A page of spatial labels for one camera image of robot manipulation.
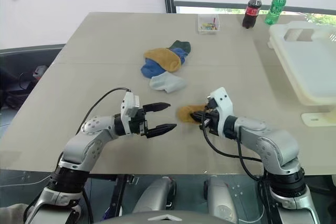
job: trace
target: sprite bottle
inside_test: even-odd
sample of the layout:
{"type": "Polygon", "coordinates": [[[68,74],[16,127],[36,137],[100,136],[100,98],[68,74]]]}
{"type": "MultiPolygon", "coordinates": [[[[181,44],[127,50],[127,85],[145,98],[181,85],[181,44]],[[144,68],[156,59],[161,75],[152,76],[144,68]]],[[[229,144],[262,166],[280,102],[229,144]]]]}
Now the sprite bottle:
{"type": "Polygon", "coordinates": [[[271,7],[265,18],[265,23],[273,25],[278,22],[279,16],[286,4],[286,0],[272,0],[271,7]]]}

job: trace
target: red label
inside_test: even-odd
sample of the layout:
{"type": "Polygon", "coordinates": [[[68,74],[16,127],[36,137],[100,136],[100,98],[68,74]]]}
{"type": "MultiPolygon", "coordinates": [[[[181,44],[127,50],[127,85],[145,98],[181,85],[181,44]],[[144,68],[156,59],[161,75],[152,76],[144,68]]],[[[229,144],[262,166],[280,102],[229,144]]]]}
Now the red label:
{"type": "Polygon", "coordinates": [[[246,8],[246,14],[248,14],[250,16],[258,16],[259,10],[260,10],[260,8],[255,9],[255,8],[251,8],[251,7],[247,6],[247,8],[246,8]]]}

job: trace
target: mustard yellow sock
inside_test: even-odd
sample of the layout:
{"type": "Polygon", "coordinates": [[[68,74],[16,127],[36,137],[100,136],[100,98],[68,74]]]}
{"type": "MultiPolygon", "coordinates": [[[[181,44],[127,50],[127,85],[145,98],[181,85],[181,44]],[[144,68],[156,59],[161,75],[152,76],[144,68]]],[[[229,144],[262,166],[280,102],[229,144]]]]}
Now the mustard yellow sock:
{"type": "Polygon", "coordinates": [[[178,71],[181,67],[181,60],[177,54],[167,48],[155,48],[145,52],[144,57],[154,60],[168,72],[178,71]]]}
{"type": "Polygon", "coordinates": [[[177,110],[177,117],[178,119],[180,119],[181,122],[184,122],[184,123],[199,124],[190,116],[190,114],[195,111],[200,111],[200,110],[203,111],[205,106],[206,104],[188,105],[188,106],[180,107],[177,110]]]}

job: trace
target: soda bottle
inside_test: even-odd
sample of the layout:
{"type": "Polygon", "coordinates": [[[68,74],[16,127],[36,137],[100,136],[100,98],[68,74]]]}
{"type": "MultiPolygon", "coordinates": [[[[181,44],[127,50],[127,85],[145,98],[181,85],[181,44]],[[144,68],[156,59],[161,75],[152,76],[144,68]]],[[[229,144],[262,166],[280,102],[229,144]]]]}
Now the soda bottle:
{"type": "Polygon", "coordinates": [[[250,27],[254,27],[260,8],[261,0],[250,0],[248,2],[245,11],[245,17],[243,19],[243,27],[247,29],[250,27]]]}
{"type": "Polygon", "coordinates": [[[273,25],[278,22],[279,16],[284,9],[286,0],[272,0],[271,7],[265,18],[265,23],[268,25],[273,25]]]}

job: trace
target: beige tabletop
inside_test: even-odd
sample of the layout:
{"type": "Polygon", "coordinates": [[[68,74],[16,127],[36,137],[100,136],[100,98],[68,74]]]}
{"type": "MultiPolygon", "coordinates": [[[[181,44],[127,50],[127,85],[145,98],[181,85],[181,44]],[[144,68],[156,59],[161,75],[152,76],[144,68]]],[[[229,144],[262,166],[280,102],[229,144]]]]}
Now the beige tabletop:
{"type": "MultiPolygon", "coordinates": [[[[197,125],[178,121],[176,109],[201,104],[225,87],[236,116],[265,120],[288,130],[299,142],[306,174],[336,174],[335,127],[309,128],[302,112],[327,108],[299,103],[280,62],[267,47],[268,26],[259,17],[253,29],[241,27],[241,15],[220,15],[217,35],[196,32],[197,15],[91,13],[55,59],[0,141],[0,168],[52,171],[59,153],[74,136],[87,110],[108,90],[128,87],[142,105],[168,102],[168,109],[148,113],[150,127],[177,123],[163,136],[120,137],[108,143],[93,173],[98,174],[243,174],[239,160],[222,157],[206,144],[197,125]],[[183,90],[166,94],[149,87],[140,68],[143,53],[169,47],[175,40],[192,46],[176,72],[183,90]]],[[[282,16],[280,22],[301,20],[282,16]]],[[[93,115],[119,113],[123,91],[110,94],[93,115]]],[[[236,143],[211,136],[223,151],[237,154],[236,143]]],[[[243,149],[244,155],[254,156],[243,149]]],[[[255,174],[261,165],[246,162],[255,174]]]]}

